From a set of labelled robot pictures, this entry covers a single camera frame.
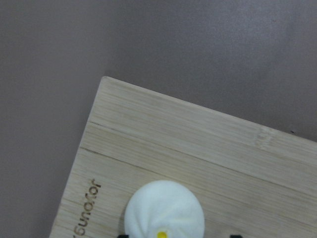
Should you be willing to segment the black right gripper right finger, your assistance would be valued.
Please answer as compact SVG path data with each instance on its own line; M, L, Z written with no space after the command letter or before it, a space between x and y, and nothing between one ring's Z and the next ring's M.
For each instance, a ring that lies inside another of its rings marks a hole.
M242 235L232 234L230 235L230 238L243 238Z

